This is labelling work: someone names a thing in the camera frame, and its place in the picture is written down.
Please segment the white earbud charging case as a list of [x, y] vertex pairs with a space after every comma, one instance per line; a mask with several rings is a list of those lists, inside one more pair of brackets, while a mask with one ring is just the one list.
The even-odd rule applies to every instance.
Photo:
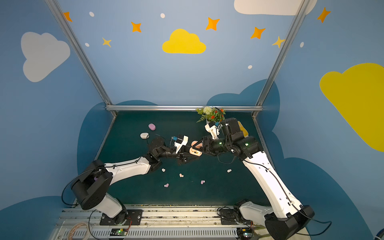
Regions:
[[143, 140], [147, 140], [148, 138], [149, 138], [149, 133], [141, 133], [140, 134], [140, 137], [141, 137], [141, 139], [143, 139]]

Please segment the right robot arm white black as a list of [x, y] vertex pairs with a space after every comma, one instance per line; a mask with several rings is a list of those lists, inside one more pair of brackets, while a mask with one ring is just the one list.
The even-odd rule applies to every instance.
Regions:
[[270, 207], [251, 201], [240, 202], [235, 210], [254, 224], [266, 227], [275, 240], [287, 240], [303, 229], [315, 215], [314, 210], [291, 194], [271, 165], [260, 143], [253, 136], [245, 136], [235, 118], [205, 125], [208, 136], [194, 144], [193, 148], [211, 156], [232, 153], [252, 173], [265, 195]]

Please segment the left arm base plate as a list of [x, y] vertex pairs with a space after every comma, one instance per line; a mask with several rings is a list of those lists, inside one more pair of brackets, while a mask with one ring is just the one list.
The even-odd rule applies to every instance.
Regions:
[[141, 223], [143, 210], [141, 209], [123, 209], [115, 217], [110, 218], [102, 214], [100, 220], [101, 226], [138, 226]]

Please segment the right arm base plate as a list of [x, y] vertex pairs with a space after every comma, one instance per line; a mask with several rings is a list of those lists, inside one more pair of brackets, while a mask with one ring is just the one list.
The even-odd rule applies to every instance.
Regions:
[[251, 220], [245, 220], [241, 214], [229, 208], [223, 208], [218, 210], [218, 216], [220, 218], [222, 225], [246, 225], [252, 226], [253, 222]]

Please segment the white potted flower plant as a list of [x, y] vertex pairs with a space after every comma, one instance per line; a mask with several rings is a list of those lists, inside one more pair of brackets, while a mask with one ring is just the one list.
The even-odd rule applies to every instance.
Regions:
[[199, 122], [221, 122], [225, 119], [225, 111], [223, 109], [206, 106], [204, 108], [197, 108], [196, 112], [201, 116], [197, 121]]

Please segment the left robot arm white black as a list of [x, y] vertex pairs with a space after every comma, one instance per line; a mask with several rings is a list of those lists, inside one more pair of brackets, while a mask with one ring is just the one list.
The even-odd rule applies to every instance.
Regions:
[[71, 185], [82, 210], [101, 212], [106, 225], [124, 225], [130, 218], [128, 210], [108, 194], [109, 187], [121, 180], [154, 172], [162, 165], [161, 158], [175, 158], [182, 164], [200, 158], [201, 148], [189, 146], [187, 136], [175, 139], [172, 147], [166, 146], [161, 137], [153, 139], [148, 153], [137, 159], [119, 163], [91, 162]]

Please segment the yellow work glove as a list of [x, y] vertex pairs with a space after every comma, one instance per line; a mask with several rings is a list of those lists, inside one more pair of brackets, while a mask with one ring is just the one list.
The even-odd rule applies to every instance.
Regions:
[[240, 121], [238, 121], [238, 124], [239, 124], [240, 130], [243, 132], [244, 137], [247, 138], [249, 136], [248, 131], [244, 128], [244, 126], [242, 125], [242, 123]]

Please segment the pink earbud charging case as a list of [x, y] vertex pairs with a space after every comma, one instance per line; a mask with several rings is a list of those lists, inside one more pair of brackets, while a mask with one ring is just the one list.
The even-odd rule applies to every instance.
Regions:
[[200, 157], [202, 155], [202, 152], [200, 151], [202, 146], [203, 143], [198, 143], [198, 141], [192, 141], [189, 153], [193, 156]]

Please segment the purple earbud charging case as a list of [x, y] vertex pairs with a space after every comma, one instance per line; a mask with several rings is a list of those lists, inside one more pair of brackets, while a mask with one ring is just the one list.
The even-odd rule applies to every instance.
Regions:
[[155, 126], [155, 124], [150, 123], [150, 124], [148, 125], [148, 127], [149, 127], [149, 129], [150, 129], [151, 131], [155, 131], [155, 130], [156, 130], [156, 126]]

